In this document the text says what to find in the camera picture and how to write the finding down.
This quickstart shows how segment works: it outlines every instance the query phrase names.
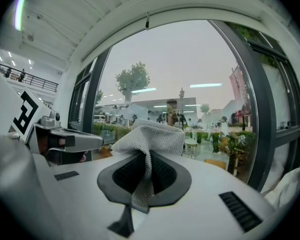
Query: white ceiling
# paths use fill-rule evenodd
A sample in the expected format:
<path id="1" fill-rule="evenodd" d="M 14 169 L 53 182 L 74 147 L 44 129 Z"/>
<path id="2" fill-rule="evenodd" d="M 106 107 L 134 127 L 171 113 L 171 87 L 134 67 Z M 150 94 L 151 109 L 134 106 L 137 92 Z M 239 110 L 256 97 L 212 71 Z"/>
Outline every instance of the white ceiling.
<path id="1" fill-rule="evenodd" d="M 0 32 L 2 49 L 66 71 L 71 60 L 87 55 L 123 27 L 162 11 L 177 8 L 215 8 L 260 20 L 270 11 L 285 25 L 291 17 L 276 0 L 25 0 L 22 32 L 14 29 L 14 5 Z"/>

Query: cloth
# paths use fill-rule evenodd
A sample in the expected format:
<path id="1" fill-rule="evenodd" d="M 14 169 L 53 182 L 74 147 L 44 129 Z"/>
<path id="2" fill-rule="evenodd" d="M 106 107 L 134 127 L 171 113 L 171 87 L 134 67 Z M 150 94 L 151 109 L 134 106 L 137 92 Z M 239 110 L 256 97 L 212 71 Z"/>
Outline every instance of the cloth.
<path id="1" fill-rule="evenodd" d="M 274 190 L 265 195 L 265 199 L 275 208 L 286 205 L 300 192 L 300 168 L 288 172 Z"/>
<path id="2" fill-rule="evenodd" d="M 132 131 L 111 147 L 118 153 L 140 150 L 145 154 L 145 174 L 132 194 L 132 206 L 147 208 L 148 197 L 154 194 L 151 180 L 152 162 L 150 150 L 182 155 L 185 133 L 172 126 L 138 118 Z"/>

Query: railing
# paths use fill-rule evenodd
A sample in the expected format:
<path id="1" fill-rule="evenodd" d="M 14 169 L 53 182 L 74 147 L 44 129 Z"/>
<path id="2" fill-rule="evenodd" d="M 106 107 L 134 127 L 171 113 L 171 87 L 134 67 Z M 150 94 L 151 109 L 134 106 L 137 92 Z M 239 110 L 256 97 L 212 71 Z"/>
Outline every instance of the railing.
<path id="1" fill-rule="evenodd" d="M 57 92 L 58 84 L 55 82 L 51 82 L 28 73 L 25 73 L 24 77 L 22 77 L 22 71 L 2 64 L 0 64 L 0 72 L 4 77 L 10 78 L 11 80 L 42 88 L 51 92 Z"/>

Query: ceiling light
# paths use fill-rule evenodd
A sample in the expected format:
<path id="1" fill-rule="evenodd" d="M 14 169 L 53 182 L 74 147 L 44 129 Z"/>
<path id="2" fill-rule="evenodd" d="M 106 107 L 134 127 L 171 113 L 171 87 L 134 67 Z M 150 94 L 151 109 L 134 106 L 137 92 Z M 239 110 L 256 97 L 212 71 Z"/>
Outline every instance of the ceiling light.
<path id="1" fill-rule="evenodd" d="M 144 92 L 150 92 L 150 91 L 156 91 L 156 88 L 147 88 L 147 89 L 141 89 L 141 90 L 133 90 L 131 93 L 138 94 L 138 93 L 144 93 Z"/>
<path id="2" fill-rule="evenodd" d="M 25 0 L 18 0 L 15 7 L 14 28 L 19 31 L 21 31 L 22 9 L 24 3 Z"/>
<path id="3" fill-rule="evenodd" d="M 198 87 L 215 87 L 222 86 L 222 83 L 202 83 L 202 84 L 191 84 L 190 88 L 198 88 Z"/>

